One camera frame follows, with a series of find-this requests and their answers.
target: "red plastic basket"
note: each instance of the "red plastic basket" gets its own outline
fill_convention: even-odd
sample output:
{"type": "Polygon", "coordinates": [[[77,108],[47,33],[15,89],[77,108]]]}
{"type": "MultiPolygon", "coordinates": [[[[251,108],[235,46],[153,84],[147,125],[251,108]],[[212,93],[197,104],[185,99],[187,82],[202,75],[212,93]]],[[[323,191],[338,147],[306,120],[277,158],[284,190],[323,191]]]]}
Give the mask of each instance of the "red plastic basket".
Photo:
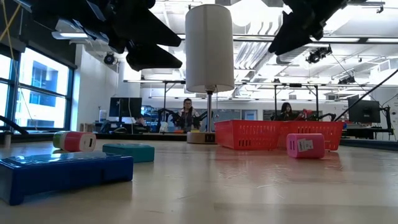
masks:
{"type": "Polygon", "coordinates": [[[286,148],[288,134],[320,133],[325,138],[325,149],[335,151],[340,144],[343,122],[327,121],[286,121],[280,129],[278,147],[286,148]]]}
{"type": "Polygon", "coordinates": [[[275,149],[281,121],[230,120],[215,123],[216,141],[234,150],[275,149]]]}

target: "wall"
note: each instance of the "wall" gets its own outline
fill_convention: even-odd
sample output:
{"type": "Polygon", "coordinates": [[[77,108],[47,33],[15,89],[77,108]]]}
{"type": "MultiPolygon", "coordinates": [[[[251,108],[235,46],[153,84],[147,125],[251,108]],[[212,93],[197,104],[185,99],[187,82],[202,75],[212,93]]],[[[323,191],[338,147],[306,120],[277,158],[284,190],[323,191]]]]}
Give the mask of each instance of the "wall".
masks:
{"type": "Polygon", "coordinates": [[[99,118],[99,107],[109,111],[109,101],[118,89],[118,74],[86,52],[76,47],[75,79],[71,130],[79,130],[80,123],[92,123],[99,118]]]}
{"type": "MultiPolygon", "coordinates": [[[[149,99],[150,96],[162,96],[163,89],[141,89],[141,97],[143,105],[151,105],[154,108],[163,108],[163,99],[149,99]]],[[[181,99],[166,99],[166,108],[181,108],[183,104],[183,98],[195,97],[194,94],[183,94],[181,89],[171,89],[167,92],[167,96],[179,96],[181,99]]],[[[277,109],[280,110],[284,101],[277,102],[277,109]]],[[[316,110],[315,101],[302,102],[302,101],[289,101],[294,110],[316,110]]],[[[207,107],[206,100],[193,100],[193,106],[198,109],[205,109],[207,107]]],[[[212,108],[217,107],[216,95],[214,95],[212,108]]],[[[320,102],[319,110],[323,113],[336,113],[340,115],[348,107],[347,102],[320,102]]],[[[257,110],[257,119],[262,120],[263,110],[274,110],[275,104],[273,101],[235,101],[235,100],[219,100],[218,109],[236,109],[236,110],[257,110]]]]}

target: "security camera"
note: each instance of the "security camera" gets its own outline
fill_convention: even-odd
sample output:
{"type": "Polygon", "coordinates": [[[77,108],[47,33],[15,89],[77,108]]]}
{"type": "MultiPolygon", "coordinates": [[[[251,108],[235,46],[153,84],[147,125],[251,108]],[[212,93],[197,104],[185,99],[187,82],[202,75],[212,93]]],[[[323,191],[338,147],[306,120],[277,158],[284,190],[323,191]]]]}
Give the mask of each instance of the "security camera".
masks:
{"type": "Polygon", "coordinates": [[[114,65],[116,63],[116,58],[114,57],[113,52],[106,53],[106,56],[104,58],[104,63],[107,65],[114,65]]]}

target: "computer monitor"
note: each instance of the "computer monitor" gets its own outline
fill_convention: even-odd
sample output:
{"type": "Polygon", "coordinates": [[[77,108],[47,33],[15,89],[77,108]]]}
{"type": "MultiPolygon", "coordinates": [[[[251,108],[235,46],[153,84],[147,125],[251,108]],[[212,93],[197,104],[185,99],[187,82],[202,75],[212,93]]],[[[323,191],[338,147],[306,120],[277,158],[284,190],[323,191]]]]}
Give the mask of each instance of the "computer monitor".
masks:
{"type": "Polygon", "coordinates": [[[141,104],[142,98],[112,97],[109,116],[119,117],[119,122],[122,118],[137,118],[141,115],[141,104]]]}
{"type": "MultiPolygon", "coordinates": [[[[355,99],[348,99],[348,106],[355,103],[355,99]]],[[[380,123],[380,106],[378,101],[361,100],[348,111],[351,122],[380,123]]]]}

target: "pink container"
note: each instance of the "pink container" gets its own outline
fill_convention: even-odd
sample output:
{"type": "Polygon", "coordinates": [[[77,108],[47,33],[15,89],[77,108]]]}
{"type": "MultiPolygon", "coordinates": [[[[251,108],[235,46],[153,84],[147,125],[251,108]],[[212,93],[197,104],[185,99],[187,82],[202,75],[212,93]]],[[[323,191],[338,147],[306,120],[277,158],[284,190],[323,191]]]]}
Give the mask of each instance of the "pink container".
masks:
{"type": "Polygon", "coordinates": [[[288,134],[287,154],[293,158],[319,159],[325,156],[323,134],[288,134]]]}

